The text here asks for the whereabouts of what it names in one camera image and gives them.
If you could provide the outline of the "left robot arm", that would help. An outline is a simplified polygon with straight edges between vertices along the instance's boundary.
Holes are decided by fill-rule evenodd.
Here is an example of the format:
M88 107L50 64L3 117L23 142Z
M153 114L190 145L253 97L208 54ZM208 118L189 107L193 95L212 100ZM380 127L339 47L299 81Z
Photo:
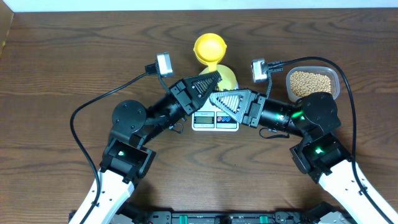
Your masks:
M110 223L155 158L146 144L198 111L220 81L218 72L183 78L148 108L136 100L118 104L102 161L92 166L95 181L70 223Z

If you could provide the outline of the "yellow measuring scoop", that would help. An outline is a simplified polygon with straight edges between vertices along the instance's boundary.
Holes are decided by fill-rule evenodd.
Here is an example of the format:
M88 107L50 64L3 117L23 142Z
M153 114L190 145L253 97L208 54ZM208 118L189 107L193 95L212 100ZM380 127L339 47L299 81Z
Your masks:
M217 71L217 65L222 61L226 53L227 45L218 34L206 33L194 43L193 51L197 60L206 65L209 72Z

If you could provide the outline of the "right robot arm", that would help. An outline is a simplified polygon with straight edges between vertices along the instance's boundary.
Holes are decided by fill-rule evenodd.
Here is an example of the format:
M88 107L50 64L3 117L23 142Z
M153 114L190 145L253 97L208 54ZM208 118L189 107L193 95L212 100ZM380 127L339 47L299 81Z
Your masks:
M239 124L300 136L290 148L295 165L339 201L356 223L397 223L397 212L335 136L341 121L331 94L312 93L290 105L245 89L212 93L209 101Z

